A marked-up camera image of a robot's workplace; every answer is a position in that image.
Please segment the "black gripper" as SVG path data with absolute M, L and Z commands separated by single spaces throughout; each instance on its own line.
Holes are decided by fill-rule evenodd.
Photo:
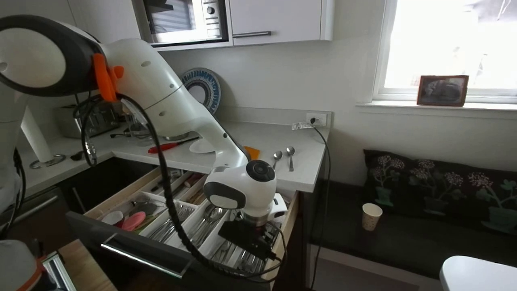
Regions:
M 273 237 L 265 227 L 257 227 L 244 221 L 233 221 L 225 222 L 218 235 L 258 259 L 276 258 L 271 251 Z

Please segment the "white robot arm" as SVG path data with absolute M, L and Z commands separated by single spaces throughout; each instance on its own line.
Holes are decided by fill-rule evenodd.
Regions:
M 215 169 L 204 193 L 221 209 L 239 211 L 258 229 L 271 212 L 276 178 L 271 167 L 252 161 L 184 88 L 147 43 L 123 39 L 108 46 L 53 20 L 14 15 L 0 20 L 2 83 L 11 94 L 2 101 L 2 206 L 19 191 L 14 136 L 24 107 L 19 93 L 58 98 L 95 91 L 107 102 L 121 101 L 155 138 L 194 132 L 215 148 Z

